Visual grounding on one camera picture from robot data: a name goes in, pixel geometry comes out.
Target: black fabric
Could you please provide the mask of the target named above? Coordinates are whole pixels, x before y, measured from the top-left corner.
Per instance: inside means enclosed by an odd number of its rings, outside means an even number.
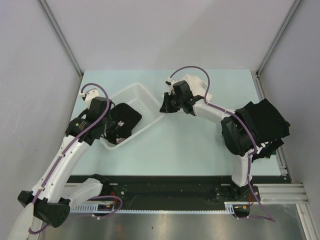
[[[119,103],[110,110],[112,126],[108,127],[104,138],[112,144],[119,144],[132,135],[132,130],[139,123],[142,115],[126,103]]]
[[[290,135],[290,124],[267,99],[257,104],[250,102],[244,109],[255,126],[258,144],[273,142]]]

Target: light blue table surface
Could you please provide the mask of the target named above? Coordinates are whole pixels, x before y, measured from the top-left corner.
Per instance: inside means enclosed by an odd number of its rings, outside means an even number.
[[[168,91],[165,80],[173,71],[86,71],[81,86],[97,83],[111,96],[133,83],[141,83],[162,104],[162,95]],[[205,75],[196,69],[183,70],[174,78],[178,79],[184,74],[197,75],[204,81],[207,80]],[[211,78],[209,92],[213,95],[211,102],[229,109],[239,109],[249,101],[259,101],[249,70],[208,70],[208,74]],[[84,101],[78,97],[72,118],[85,107]],[[220,124],[185,113],[171,113],[117,149],[107,150],[96,140],[80,159],[72,174],[231,175],[234,157],[225,147]],[[252,174],[279,176],[276,157],[254,161]]]

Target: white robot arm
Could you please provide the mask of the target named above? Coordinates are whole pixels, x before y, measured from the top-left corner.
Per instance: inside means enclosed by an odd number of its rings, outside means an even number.
[[[108,99],[91,89],[80,96],[87,108],[73,119],[65,131],[65,137],[50,166],[31,191],[21,191],[18,201],[26,207],[34,205],[33,215],[57,228],[68,217],[70,210],[92,197],[99,196],[109,180],[97,174],[82,184],[64,191],[65,184],[78,161],[96,139],[113,126]]]
[[[169,91],[164,93],[160,112],[175,113],[183,110],[186,114],[221,124],[226,147],[237,155],[233,163],[232,181],[240,188],[248,184],[248,179],[252,179],[248,172],[250,157],[270,157],[270,153],[283,144],[281,138],[289,135],[289,124],[266,99],[258,104],[249,103],[249,107],[242,109],[226,109],[209,103],[213,96],[206,92],[207,84],[197,76],[185,75],[179,80],[169,78],[166,84]],[[267,116],[267,119],[261,123],[256,115],[261,118]],[[252,139],[242,126],[244,123]],[[274,126],[279,123],[282,124],[281,127]],[[270,130],[273,136],[266,137],[261,128]]]

